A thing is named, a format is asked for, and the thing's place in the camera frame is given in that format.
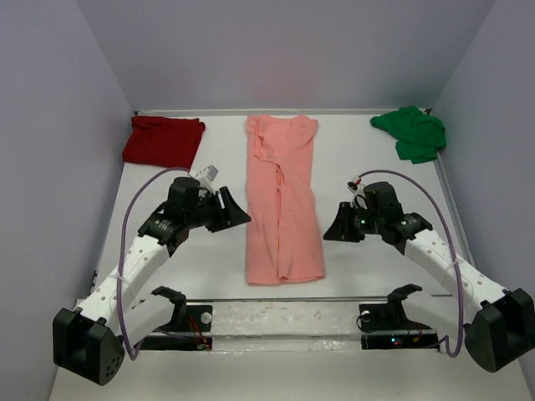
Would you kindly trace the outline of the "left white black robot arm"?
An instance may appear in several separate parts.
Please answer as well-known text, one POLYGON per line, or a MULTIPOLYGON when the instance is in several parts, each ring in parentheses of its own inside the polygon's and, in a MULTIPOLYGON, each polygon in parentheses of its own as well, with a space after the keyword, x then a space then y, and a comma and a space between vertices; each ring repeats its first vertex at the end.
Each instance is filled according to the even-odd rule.
POLYGON ((76 308, 55 315, 54 364, 100 386, 109 383, 126 357, 136 359, 147 335, 160 327, 175 330, 185 320, 181 292, 160 286, 145 301, 138 299, 151 276, 192 230, 216 233, 250 221, 227 187, 213 190, 207 179, 191 176, 174 179, 131 246, 120 247, 117 267, 76 308))

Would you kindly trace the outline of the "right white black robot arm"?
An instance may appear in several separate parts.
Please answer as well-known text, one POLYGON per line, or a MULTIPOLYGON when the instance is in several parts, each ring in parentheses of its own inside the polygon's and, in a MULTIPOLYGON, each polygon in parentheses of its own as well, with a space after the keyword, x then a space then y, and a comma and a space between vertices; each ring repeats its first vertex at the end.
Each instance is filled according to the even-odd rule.
POLYGON ((534 301, 527 292, 485 277, 427 219, 405 212, 390 183, 356 180, 348 187, 353 198, 339 204, 324 240, 358 243, 377 235, 423 268, 457 300, 453 333, 484 370, 495 373, 534 349, 534 301))

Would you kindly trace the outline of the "pink t shirt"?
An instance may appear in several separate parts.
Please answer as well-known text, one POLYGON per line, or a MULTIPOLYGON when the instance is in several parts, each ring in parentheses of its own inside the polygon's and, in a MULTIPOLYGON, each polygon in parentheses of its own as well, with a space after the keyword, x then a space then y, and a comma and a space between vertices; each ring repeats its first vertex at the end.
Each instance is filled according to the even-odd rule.
POLYGON ((276 286, 324 278, 311 188, 318 121, 299 115, 247 118, 247 283, 276 286))

